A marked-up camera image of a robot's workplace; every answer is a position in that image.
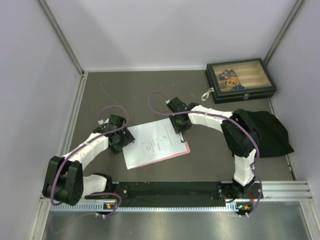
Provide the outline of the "pink clipboard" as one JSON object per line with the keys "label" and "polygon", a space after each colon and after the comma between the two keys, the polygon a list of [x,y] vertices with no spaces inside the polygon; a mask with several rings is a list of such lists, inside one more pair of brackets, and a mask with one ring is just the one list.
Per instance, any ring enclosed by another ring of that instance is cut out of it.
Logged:
{"label": "pink clipboard", "polygon": [[144,147],[142,155],[134,161],[132,168],[144,167],[150,164],[155,164],[164,160],[180,157],[191,152],[189,144],[187,142],[181,142],[178,146],[170,150],[165,150],[163,147]]}

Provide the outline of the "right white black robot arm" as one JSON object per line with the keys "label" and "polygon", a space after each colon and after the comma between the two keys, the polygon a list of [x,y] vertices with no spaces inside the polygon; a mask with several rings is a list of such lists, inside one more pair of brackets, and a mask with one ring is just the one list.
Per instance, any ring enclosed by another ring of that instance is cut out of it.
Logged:
{"label": "right white black robot arm", "polygon": [[243,109],[219,111],[198,103],[186,105],[178,97],[166,101],[173,115],[169,117],[177,134],[201,125],[223,133],[228,149],[234,156],[235,172],[232,183],[220,188],[224,199],[245,198],[255,183],[254,162],[259,155],[261,134]]}

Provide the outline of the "form paper sheet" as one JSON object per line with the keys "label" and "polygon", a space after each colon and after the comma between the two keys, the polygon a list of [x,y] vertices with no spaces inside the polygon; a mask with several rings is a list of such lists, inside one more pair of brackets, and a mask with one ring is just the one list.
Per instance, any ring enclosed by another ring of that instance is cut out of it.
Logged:
{"label": "form paper sheet", "polygon": [[128,128],[135,141],[123,148],[125,165],[128,170],[133,169],[133,164],[142,155],[143,148],[163,147],[164,150],[173,149],[181,143],[180,136],[172,126],[169,118],[144,123]]}

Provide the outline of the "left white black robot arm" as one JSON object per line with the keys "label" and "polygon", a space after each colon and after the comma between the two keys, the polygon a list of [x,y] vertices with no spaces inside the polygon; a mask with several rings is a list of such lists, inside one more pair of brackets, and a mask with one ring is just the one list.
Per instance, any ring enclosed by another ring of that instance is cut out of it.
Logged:
{"label": "left white black robot arm", "polygon": [[81,198],[98,194],[109,198],[114,191],[112,178],[104,173],[84,176],[84,169],[102,152],[110,150],[114,155],[135,141],[126,127],[124,117],[110,115],[100,120],[100,126],[73,151],[63,156],[53,156],[49,162],[42,195],[53,204],[76,205]]}

